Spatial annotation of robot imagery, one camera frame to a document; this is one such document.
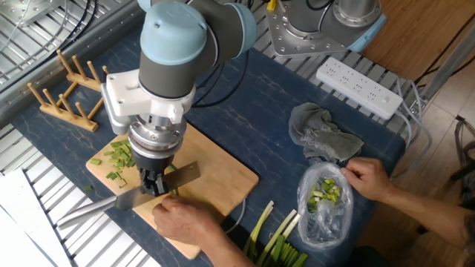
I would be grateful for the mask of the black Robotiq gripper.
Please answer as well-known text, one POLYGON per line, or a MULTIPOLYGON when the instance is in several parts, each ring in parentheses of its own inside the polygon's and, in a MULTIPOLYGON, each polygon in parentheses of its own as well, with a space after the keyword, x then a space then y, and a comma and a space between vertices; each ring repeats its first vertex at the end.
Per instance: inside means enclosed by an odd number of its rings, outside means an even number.
POLYGON ((152 159, 139 154, 135 150, 132 150, 131 154, 136 163, 137 170, 140 173, 141 193, 154 195, 156 197, 167 194, 169 189, 164 180, 164 172, 172 163, 174 156, 152 159))

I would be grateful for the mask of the person's left hand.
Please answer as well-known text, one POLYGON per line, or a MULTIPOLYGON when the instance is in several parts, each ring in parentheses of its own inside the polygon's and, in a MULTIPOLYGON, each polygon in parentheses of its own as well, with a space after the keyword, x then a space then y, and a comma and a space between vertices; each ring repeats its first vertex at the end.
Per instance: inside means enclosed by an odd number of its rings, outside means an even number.
POLYGON ((205 248, 226 238, 213 216, 181 197, 168 196, 152 210, 157 233, 163 237, 205 248))

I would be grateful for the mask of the person's right hand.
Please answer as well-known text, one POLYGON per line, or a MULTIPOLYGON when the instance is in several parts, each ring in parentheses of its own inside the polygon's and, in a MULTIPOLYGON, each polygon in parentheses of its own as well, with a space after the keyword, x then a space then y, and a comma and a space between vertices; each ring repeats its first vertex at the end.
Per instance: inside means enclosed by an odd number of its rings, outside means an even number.
POLYGON ((349 184, 363 197, 386 203, 394 186, 378 159, 356 157, 341 169, 349 184))

